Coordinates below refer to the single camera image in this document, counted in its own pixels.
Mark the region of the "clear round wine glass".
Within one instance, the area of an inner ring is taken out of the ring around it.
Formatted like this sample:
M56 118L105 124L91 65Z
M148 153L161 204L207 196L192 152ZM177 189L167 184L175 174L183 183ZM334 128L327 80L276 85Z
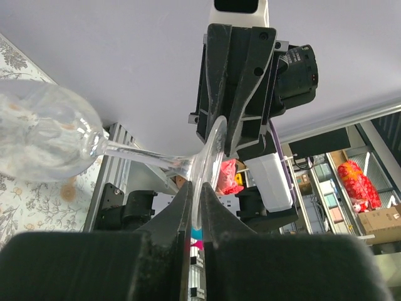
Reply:
M164 168L193 183L192 225L201 228L201 189L216 187L227 135L218 117L196 155L170 156L112 142L96 110L71 90L48 82L1 82L1 173L24 181L50 182L76 176L100 156Z

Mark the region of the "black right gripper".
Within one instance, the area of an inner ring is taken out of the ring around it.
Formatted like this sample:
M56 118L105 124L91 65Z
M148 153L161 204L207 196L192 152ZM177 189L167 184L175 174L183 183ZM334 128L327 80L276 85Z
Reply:
M265 156L276 152L271 118L310 103L317 87L318 67L310 45L279 41L274 28L210 24L190 119L205 142L216 119L228 117L225 155Z

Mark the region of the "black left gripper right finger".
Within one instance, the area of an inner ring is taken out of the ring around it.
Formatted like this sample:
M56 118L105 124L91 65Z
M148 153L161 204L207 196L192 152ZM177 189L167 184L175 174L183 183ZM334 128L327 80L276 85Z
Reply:
M350 235L270 235L237 219L204 184L208 300L391 300L368 246Z

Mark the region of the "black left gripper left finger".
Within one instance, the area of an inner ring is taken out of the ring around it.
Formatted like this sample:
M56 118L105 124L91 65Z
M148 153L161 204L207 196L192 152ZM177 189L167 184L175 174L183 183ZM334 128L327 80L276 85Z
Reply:
M25 232L1 250L2 300L186 300L193 187L135 231Z

